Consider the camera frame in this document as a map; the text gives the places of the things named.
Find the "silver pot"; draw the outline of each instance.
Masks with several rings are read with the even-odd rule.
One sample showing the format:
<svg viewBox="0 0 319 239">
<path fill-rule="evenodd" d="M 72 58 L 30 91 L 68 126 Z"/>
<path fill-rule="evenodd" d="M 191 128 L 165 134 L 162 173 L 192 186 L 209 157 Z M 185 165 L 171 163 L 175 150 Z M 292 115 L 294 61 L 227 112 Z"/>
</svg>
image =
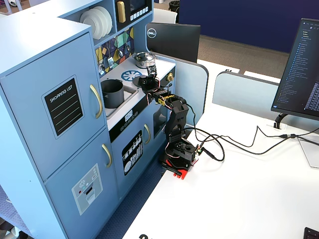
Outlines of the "silver pot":
<svg viewBox="0 0 319 239">
<path fill-rule="evenodd" d="M 135 59 L 136 66 L 139 68 L 146 69 L 149 66 L 155 65 L 155 55 L 150 52 L 134 53 L 133 58 Z"/>
</svg>

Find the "stack of plates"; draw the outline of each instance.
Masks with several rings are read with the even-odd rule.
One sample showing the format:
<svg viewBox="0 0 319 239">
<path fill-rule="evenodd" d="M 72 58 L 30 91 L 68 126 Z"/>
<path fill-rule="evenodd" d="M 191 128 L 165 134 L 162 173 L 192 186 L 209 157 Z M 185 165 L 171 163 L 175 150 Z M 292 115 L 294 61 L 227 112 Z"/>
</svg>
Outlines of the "stack of plates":
<svg viewBox="0 0 319 239">
<path fill-rule="evenodd" d="M 109 34 L 112 29 L 112 18 L 110 13 L 101 6 L 96 6 L 81 15 L 80 23 L 92 26 L 93 38 L 100 40 Z"/>
</svg>

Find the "blue wall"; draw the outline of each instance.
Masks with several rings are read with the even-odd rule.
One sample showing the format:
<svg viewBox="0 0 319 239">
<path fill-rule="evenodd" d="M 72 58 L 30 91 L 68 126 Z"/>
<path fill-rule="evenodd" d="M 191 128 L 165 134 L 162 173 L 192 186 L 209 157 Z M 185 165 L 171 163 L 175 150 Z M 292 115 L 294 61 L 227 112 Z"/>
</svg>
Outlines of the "blue wall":
<svg viewBox="0 0 319 239">
<path fill-rule="evenodd" d="M 318 0 L 181 0 L 179 23 L 201 34 L 290 52 L 302 17 L 319 19 Z"/>
</svg>

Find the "wire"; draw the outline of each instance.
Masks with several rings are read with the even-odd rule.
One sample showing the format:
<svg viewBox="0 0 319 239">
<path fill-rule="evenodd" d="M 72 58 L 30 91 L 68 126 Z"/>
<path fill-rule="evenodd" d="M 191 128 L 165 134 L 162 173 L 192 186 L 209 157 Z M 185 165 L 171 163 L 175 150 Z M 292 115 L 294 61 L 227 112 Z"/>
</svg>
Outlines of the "wire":
<svg viewBox="0 0 319 239">
<path fill-rule="evenodd" d="M 166 100 L 164 99 L 164 97 L 163 96 L 159 96 L 161 99 L 162 99 L 162 101 L 164 101 L 164 104 L 165 104 L 165 106 L 169 109 L 169 110 L 173 110 L 172 109 L 172 107 L 170 107 L 170 106 L 168 106 L 167 104 L 166 104 Z"/>
<path fill-rule="evenodd" d="M 208 135 L 207 138 L 213 137 L 213 140 L 216 140 L 217 138 L 220 138 L 220 139 L 226 141 L 227 143 L 229 143 L 229 144 L 231 144 L 231 145 L 233 145 L 233 146 L 235 146 L 235 147 L 237 147 L 237 148 L 239 148 L 239 149 L 241 149 L 241 150 L 243 150 L 243 151 L 245 151 L 245 152 L 247 152 L 247 153 L 253 154 L 253 155 L 262 155 L 262 154 L 265 154 L 265 153 L 267 153 L 268 151 L 270 151 L 271 149 L 273 149 L 274 147 L 276 147 L 276 146 L 278 146 L 279 144 L 281 144 L 281 143 L 283 143 L 284 141 L 286 141 L 287 139 L 294 138 L 294 136 L 288 136 L 287 138 L 284 138 L 283 140 L 281 140 L 280 142 L 276 143 L 275 145 L 273 145 L 272 147 L 270 147 L 270 148 L 267 149 L 266 151 L 261 152 L 261 153 L 255 153 L 255 152 L 248 151 L 248 150 L 246 150 L 246 149 L 244 149 L 244 148 L 242 148 L 242 147 L 240 147 L 240 146 L 238 146 L 238 145 L 236 145 L 236 144 L 234 144 L 234 143 L 232 143 L 232 142 L 230 142 L 230 141 L 224 139 L 223 136 L 220 136 L 220 135 L 217 135 L 217 134 L 209 134 L 209 133 L 207 133 L 206 131 L 204 131 L 204 130 L 202 130 L 202 129 L 199 129 L 199 128 L 196 128 L 196 129 L 199 130 L 199 131 L 201 131 L 201 132 L 203 132 L 203 133 L 205 133 L 205 134 L 207 134 L 207 135 Z"/>
<path fill-rule="evenodd" d="M 158 77 L 155 77 L 155 79 L 158 80 L 158 82 L 159 82 L 159 87 L 157 88 L 157 90 L 153 90 L 153 92 L 156 92 L 156 91 L 158 91 L 158 90 L 160 89 L 160 79 L 159 79 Z"/>
<path fill-rule="evenodd" d="M 167 146 L 166 146 L 166 148 L 165 148 L 165 153 L 166 153 L 169 157 L 172 157 L 172 158 L 179 158 L 179 156 L 178 156 L 178 157 L 174 157 L 174 156 L 171 156 L 171 155 L 169 155 L 169 154 L 167 153 L 166 149 L 167 149 L 168 145 L 169 145 L 169 142 L 168 142 L 168 144 L 167 144 Z"/>
<path fill-rule="evenodd" d="M 146 99 L 148 100 L 148 105 L 150 104 L 150 103 L 149 103 L 149 95 L 150 95 L 151 98 L 152 98 L 152 95 L 151 95 L 150 93 L 148 93 L 148 94 L 146 95 Z"/>
<path fill-rule="evenodd" d="M 237 142 L 236 140 L 232 139 L 232 138 L 229 137 L 229 136 L 221 135 L 220 137 L 229 138 L 231 141 L 234 141 L 235 143 L 237 143 L 237 144 L 239 144 L 239 145 L 241 145 L 241 146 L 244 146 L 244 147 L 246 147 L 246 148 L 250 148 L 250 147 L 252 147 L 252 146 L 254 145 L 254 143 L 255 143 L 255 140 L 256 140 L 256 136 L 257 136 L 258 131 L 260 131 L 265 137 L 268 137 L 268 138 L 281 137 L 281 135 L 272 135 L 272 136 L 266 135 L 266 134 L 259 128 L 259 126 L 257 126 L 257 128 L 256 128 L 255 136 L 254 136 L 254 139 L 253 139 L 253 142 L 251 143 L 251 145 L 244 145 L 244 144 L 242 144 L 242 143 L 240 143 L 240 142 Z M 203 141 L 209 142 L 209 141 L 212 141 L 212 140 L 214 140 L 214 139 L 201 140 L 201 142 L 203 142 Z"/>
<path fill-rule="evenodd" d="M 316 132 L 317 130 L 319 130 L 319 128 L 316 128 L 315 130 L 311 131 L 311 132 L 308 132 L 308 133 L 304 133 L 304 134 L 297 134 L 296 136 L 300 137 L 300 136 L 305 136 L 305 135 L 308 135 L 308 134 L 311 134 L 311 133 L 314 133 Z"/>
<path fill-rule="evenodd" d="M 306 139 L 306 138 L 303 138 L 303 137 L 300 137 L 300 136 L 296 136 L 296 138 L 299 138 L 299 139 L 301 139 L 301 140 L 303 140 L 303 141 L 305 141 L 305 142 L 313 143 L 313 144 L 315 144 L 315 145 L 318 145 L 318 146 L 319 146 L 319 143 L 314 142 L 314 141 L 311 141 L 311 140 L 309 140 L 309 139 Z"/>
<path fill-rule="evenodd" d="M 188 107 L 190 107 L 191 111 L 192 111 L 192 112 L 193 112 L 193 114 L 194 114 L 193 124 L 194 124 L 194 130 L 195 130 L 195 137 L 196 137 L 197 141 L 201 142 L 201 140 L 199 140 L 199 139 L 198 139 L 198 137 L 197 137 L 197 133 L 196 133 L 196 126 L 195 126 L 195 118 L 196 118 L 196 114 L 195 114 L 195 112 L 194 112 L 194 110 L 193 110 L 193 107 L 192 107 L 192 106 L 190 106 L 190 105 L 189 105 L 189 104 L 187 104 L 187 103 L 186 103 L 186 105 L 187 105 Z"/>
</svg>

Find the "black cable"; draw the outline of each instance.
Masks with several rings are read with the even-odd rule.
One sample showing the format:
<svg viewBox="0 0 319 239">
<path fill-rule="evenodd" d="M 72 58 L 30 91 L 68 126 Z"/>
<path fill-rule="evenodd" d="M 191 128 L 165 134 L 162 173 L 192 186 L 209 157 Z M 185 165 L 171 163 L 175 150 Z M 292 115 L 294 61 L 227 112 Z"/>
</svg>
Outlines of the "black cable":
<svg viewBox="0 0 319 239">
<path fill-rule="evenodd" d="M 259 126 L 257 126 L 257 127 L 256 127 L 255 136 L 254 136 L 254 139 L 253 139 L 253 142 L 251 143 L 251 145 L 244 145 L 244 144 L 242 144 L 242 143 L 240 143 L 240 142 L 237 142 L 236 140 L 234 140 L 234 139 L 232 139 L 231 137 L 226 136 L 226 135 L 221 135 L 220 137 L 229 138 L 231 141 L 234 141 L 235 143 L 237 143 L 237 144 L 239 144 L 239 145 L 241 145 L 241 146 L 244 146 L 244 147 L 246 147 L 246 148 L 250 148 L 250 147 L 252 147 L 252 146 L 254 145 L 254 143 L 255 143 L 255 140 L 256 140 L 256 136 L 257 136 L 258 131 L 260 131 L 265 137 L 268 137 L 268 138 L 281 137 L 281 136 L 282 136 L 282 135 L 272 135 L 272 136 L 266 135 L 266 134 L 259 128 Z M 212 140 L 214 140 L 214 139 L 204 140 L 204 141 L 205 141 L 205 142 L 209 142 L 209 141 L 212 141 Z"/>
<path fill-rule="evenodd" d="M 204 131 L 204 130 L 202 130 L 202 129 L 199 129 L 199 128 L 196 128 L 196 130 L 199 130 L 199 131 L 201 131 L 201 132 L 207 134 L 207 135 L 208 135 L 207 138 L 216 136 L 217 138 L 221 138 L 222 140 L 226 141 L 227 143 L 229 143 L 229 144 L 231 144 L 231 145 L 233 145 L 233 146 L 235 146 L 235 147 L 237 147 L 237 148 L 239 148 L 239 149 L 241 149 L 241 150 L 243 150 L 243 151 L 245 151 L 245 152 L 247 152 L 247 153 L 254 154 L 254 155 L 262 155 L 262 154 L 265 154 L 265 153 L 267 153 L 268 151 L 270 151 L 271 149 L 273 149 L 274 147 L 276 147 L 276 146 L 278 146 L 279 144 L 281 144 L 281 143 L 283 143 L 284 141 L 286 141 L 287 139 L 289 139 L 289 138 L 294 138 L 294 136 L 288 136 L 287 138 L 284 138 L 283 140 L 281 140 L 280 142 L 276 143 L 275 145 L 273 145 L 272 147 L 270 147 L 270 148 L 267 149 L 266 151 L 261 152 L 261 153 L 255 153 L 255 152 L 248 151 L 248 150 L 246 150 L 246 149 L 244 149 L 244 148 L 242 148 L 242 147 L 240 147 L 240 146 L 238 146 L 238 145 L 236 145 L 236 144 L 234 144 L 234 143 L 232 143 L 232 142 L 230 142 L 230 141 L 224 139 L 222 136 L 219 136 L 219 135 L 217 135 L 217 134 L 209 134 L 209 133 L 207 133 L 206 131 Z"/>
<path fill-rule="evenodd" d="M 314 133 L 316 132 L 317 130 L 319 130 L 319 128 L 316 128 L 315 130 L 311 131 L 311 132 L 308 132 L 308 133 L 304 133 L 304 134 L 297 134 L 296 136 L 300 137 L 300 136 L 305 136 L 305 135 L 308 135 L 308 134 L 311 134 L 311 133 Z"/>
<path fill-rule="evenodd" d="M 225 159 L 225 150 L 224 150 L 224 147 L 223 147 L 223 145 L 218 141 L 218 139 L 217 138 L 215 138 L 214 136 L 212 136 L 213 137 L 213 139 L 219 144 L 219 147 L 221 148 L 221 151 L 223 152 L 223 158 L 222 159 L 217 159 L 216 157 L 215 157 L 215 155 L 213 155 L 211 152 L 209 152 L 207 149 L 205 149 L 204 147 L 200 147 L 200 149 L 201 150 L 203 150 L 205 153 L 207 153 L 211 158 L 213 158 L 214 160 L 216 160 L 216 161 L 218 161 L 218 162 L 222 162 L 222 161 L 224 161 L 224 159 Z"/>
<path fill-rule="evenodd" d="M 300 136 L 298 136 L 298 135 L 296 135 L 296 137 L 299 138 L 299 139 L 301 139 L 301 140 L 303 140 L 303 141 L 305 141 L 305 142 L 312 143 L 312 144 L 315 144 L 315 145 L 318 145 L 318 146 L 319 146 L 319 143 L 317 143 L 317 142 L 314 142 L 314 141 L 311 141 L 311 140 L 309 140 L 309 139 L 300 137 Z"/>
<path fill-rule="evenodd" d="M 193 107 L 192 107 L 192 106 L 190 106 L 190 105 L 189 105 L 189 104 L 187 104 L 187 103 L 186 103 L 186 105 L 187 105 L 188 107 L 190 107 L 191 111 L 192 111 L 192 112 L 193 112 L 193 114 L 194 114 L 193 124 L 194 124 L 194 130 L 195 130 L 195 137 L 196 137 L 196 139 L 197 139 L 197 141 L 198 141 L 198 142 L 201 142 L 201 140 L 199 140 L 199 139 L 198 139 L 198 137 L 197 137 L 197 133 L 196 133 L 196 126 L 195 126 L 195 118 L 196 118 L 196 114 L 195 114 L 195 112 L 194 112 L 194 110 L 193 110 Z"/>
<path fill-rule="evenodd" d="M 168 86 L 161 86 L 161 87 L 163 87 L 163 88 L 169 88 L 169 87 L 171 87 L 173 84 L 172 83 L 170 83 Z"/>
</svg>

